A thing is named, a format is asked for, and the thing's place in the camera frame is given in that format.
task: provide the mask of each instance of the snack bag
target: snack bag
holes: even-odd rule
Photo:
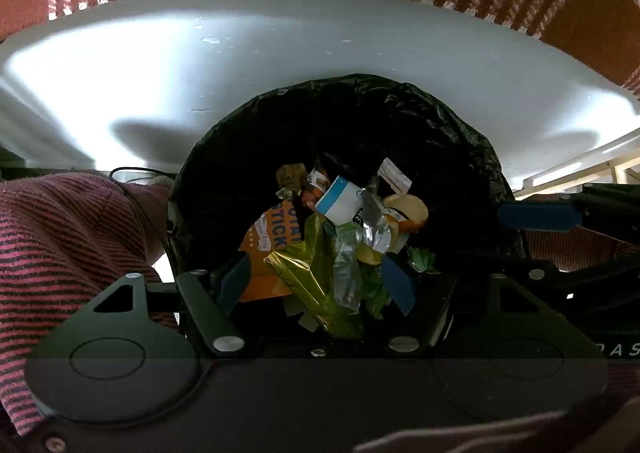
[[[251,259],[251,280],[240,301],[252,301],[291,294],[289,287],[264,259],[274,251],[302,242],[296,209],[289,201],[271,208],[249,228],[240,245]]]

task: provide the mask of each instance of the silver bolt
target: silver bolt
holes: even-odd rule
[[[531,279],[543,279],[545,277],[545,271],[542,269],[532,269],[529,271],[529,277]]]
[[[244,340],[238,336],[221,336],[213,341],[213,348],[218,352],[238,352],[244,348]]]
[[[60,437],[49,437],[44,441],[44,447],[49,453],[65,453],[66,442]]]
[[[396,336],[389,340],[389,348],[394,352],[409,354],[420,348],[420,341],[411,336]]]

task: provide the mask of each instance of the white surface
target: white surface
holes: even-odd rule
[[[568,55],[408,0],[112,2],[9,38],[0,64],[0,144],[30,166],[177,171],[252,96],[353,72],[439,97],[517,188],[640,126],[629,93]]]

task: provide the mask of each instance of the black trash bag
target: black trash bag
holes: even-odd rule
[[[215,270],[250,225],[276,205],[276,170],[320,157],[331,179],[366,186],[385,157],[429,208],[411,245],[517,251],[497,205],[512,200],[482,134],[409,83],[375,75],[312,80],[261,94],[213,126],[191,150],[170,196],[176,273]]]

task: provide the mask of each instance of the gold wrapper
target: gold wrapper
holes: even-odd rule
[[[304,242],[274,251],[264,261],[329,334],[336,338],[361,338],[364,331],[360,315],[352,314],[334,299],[334,255],[322,229],[323,218],[318,213],[311,215],[305,223]]]

